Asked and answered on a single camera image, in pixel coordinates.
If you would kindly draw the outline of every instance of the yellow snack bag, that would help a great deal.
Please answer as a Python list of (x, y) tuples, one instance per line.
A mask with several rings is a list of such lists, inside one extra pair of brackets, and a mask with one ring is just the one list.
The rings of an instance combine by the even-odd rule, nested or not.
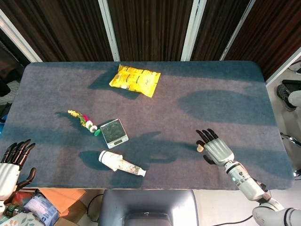
[(110, 86), (140, 92), (152, 97), (161, 73), (119, 65)]

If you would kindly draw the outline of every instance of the brown curtain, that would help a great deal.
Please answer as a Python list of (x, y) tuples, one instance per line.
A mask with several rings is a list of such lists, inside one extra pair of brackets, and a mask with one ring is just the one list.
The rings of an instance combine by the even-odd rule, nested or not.
[(120, 60), (180, 60), (192, 2), (109, 0)]
[(2, 0), (0, 8), (43, 61), (112, 61), (97, 0)]
[(269, 78), (301, 46), (301, 1), (257, 0), (226, 60), (252, 60)]
[(191, 60), (219, 60), (249, 0), (208, 0)]

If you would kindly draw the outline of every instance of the gray table cloth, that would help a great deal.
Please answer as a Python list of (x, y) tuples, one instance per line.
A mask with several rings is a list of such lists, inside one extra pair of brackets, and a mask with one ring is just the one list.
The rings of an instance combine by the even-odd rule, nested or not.
[[(257, 64), (248, 61), (121, 62), (161, 72), (153, 98), (113, 88), (119, 62), (33, 63), (0, 138), (0, 154), (13, 142), (37, 145), (21, 173), (30, 187), (236, 189), (223, 167), (196, 151), (195, 129), (213, 129), (250, 175), (268, 189), (292, 186), (282, 144)], [(102, 125), (119, 118), (129, 141), (111, 149), (144, 170), (145, 177), (113, 172), (98, 161), (108, 150), (67, 111)]]

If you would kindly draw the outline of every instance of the robotic hand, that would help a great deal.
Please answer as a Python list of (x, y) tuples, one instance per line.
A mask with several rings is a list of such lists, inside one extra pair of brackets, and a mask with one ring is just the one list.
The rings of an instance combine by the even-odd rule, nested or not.
[(224, 166), (230, 179), (250, 201), (260, 205), (253, 209), (252, 215), (260, 226), (298, 226), (301, 222), (301, 210), (286, 208), (270, 197), (265, 191), (265, 185), (250, 177), (244, 166), (234, 161), (234, 154), (226, 143), (218, 138), (216, 133), (208, 129), (196, 130), (202, 140), (197, 141), (198, 146), (206, 149), (209, 156), (204, 159), (209, 164)]
[(36, 174), (36, 168), (32, 168), (28, 178), (25, 181), (17, 183), (27, 156), (35, 146), (35, 144), (29, 145), (30, 142), (31, 140), (29, 139), (19, 144), (13, 143), (8, 147), (0, 162), (0, 217), (5, 210), (4, 201), (14, 191), (18, 191), (30, 184)]

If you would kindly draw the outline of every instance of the shoe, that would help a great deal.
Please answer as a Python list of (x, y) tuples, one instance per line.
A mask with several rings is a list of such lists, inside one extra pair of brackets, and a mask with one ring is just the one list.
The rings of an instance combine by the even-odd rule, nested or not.
[(291, 105), (288, 102), (288, 96), (290, 94), (291, 94), (291, 91), (284, 84), (277, 86), (277, 90), (276, 90), (277, 97), (279, 97), (282, 100), (286, 110), (288, 110), (289, 112), (292, 112), (292, 111), (296, 110), (296, 107)]

